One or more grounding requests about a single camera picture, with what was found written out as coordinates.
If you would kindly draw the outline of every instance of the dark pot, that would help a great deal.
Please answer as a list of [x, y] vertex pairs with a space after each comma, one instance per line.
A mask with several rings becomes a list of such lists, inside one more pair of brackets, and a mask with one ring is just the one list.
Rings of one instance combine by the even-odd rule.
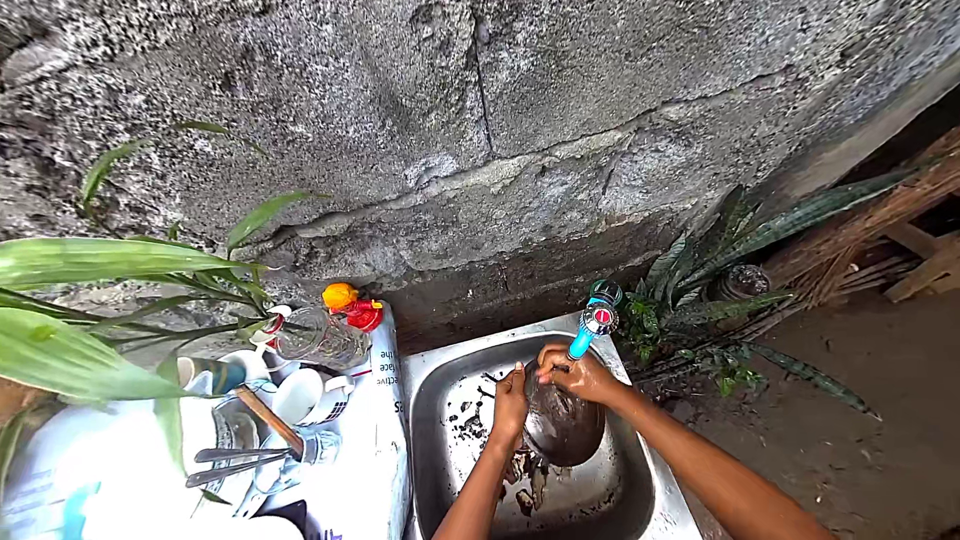
[[539, 367], [536, 359], [526, 366], [523, 390], [530, 409], [523, 424], [523, 440], [554, 465], [580, 465], [600, 447], [606, 408], [581, 400], [556, 384], [540, 384], [536, 374]]

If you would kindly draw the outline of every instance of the sink rim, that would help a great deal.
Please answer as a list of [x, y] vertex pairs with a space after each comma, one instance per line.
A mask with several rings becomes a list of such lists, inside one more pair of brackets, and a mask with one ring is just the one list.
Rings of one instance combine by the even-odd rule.
[[[549, 338], [550, 336], [563, 336], [572, 339], [579, 329], [580, 313], [580, 311], [568, 313], [516, 329], [477, 337], [431, 351], [403, 356], [399, 363], [400, 386], [403, 390], [403, 415], [407, 425], [409, 426], [412, 421], [411, 415], [414, 410], [414, 403], [420, 393], [420, 387], [438, 367], [462, 356], [522, 339]], [[594, 339], [590, 348], [618, 380], [630, 384], [623, 362], [620, 360], [620, 356], [613, 346], [613, 341], [608, 335]], [[646, 440], [639, 433], [636, 434], [636, 437], [650, 469], [650, 480], [654, 490], [652, 516], [640, 538], [643, 540], [660, 538], [702, 540], [703, 537], [693, 521], [673, 472], [670, 471], [662, 457], [647, 445]], [[408, 455], [411, 459], [410, 478], [411, 481], [414, 481], [417, 477], [416, 472], [412, 470], [415, 442], [408, 440], [407, 444], [409, 447]], [[414, 482], [414, 493], [416, 493], [416, 489], [417, 486]], [[412, 498], [410, 518], [407, 522], [404, 537], [409, 540], [422, 540], [423, 532], [420, 530], [420, 520], [418, 518], [420, 515], [419, 502], [416, 496]]]

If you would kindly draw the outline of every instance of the wooden handle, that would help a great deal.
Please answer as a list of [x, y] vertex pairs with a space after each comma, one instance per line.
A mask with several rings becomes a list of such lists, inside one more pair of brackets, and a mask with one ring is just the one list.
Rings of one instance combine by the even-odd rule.
[[297, 435], [293, 428], [287, 426], [286, 422], [281, 420], [279, 416], [276, 416], [276, 413], [271, 411], [270, 408], [267, 407], [267, 404], [263, 403], [260, 398], [256, 397], [256, 394], [254, 394], [246, 384], [237, 386], [236, 393], [240, 401], [249, 407], [250, 410], [253, 411], [253, 414], [260, 417], [260, 420], [266, 422], [267, 426], [273, 428], [274, 431], [283, 437], [283, 440], [287, 441], [287, 444], [293, 449], [296, 459], [303, 457], [303, 439]]

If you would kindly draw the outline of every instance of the glass jar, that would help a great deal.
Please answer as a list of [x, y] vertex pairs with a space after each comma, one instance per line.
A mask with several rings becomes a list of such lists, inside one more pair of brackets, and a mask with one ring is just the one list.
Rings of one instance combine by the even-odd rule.
[[369, 335], [341, 323], [322, 307], [294, 311], [276, 332], [280, 356], [337, 371], [362, 364], [370, 344]]

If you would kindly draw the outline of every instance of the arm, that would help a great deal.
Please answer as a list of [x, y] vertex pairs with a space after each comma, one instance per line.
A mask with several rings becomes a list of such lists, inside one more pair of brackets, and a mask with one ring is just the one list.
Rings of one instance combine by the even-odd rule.
[[447, 510], [433, 540], [487, 540], [507, 463], [514, 455], [527, 416], [523, 364], [496, 384], [493, 427], [467, 483]]
[[538, 361], [541, 383], [553, 381], [629, 422], [736, 540], [833, 538], [776, 485], [615, 379], [590, 353], [571, 361], [565, 345], [550, 344]]

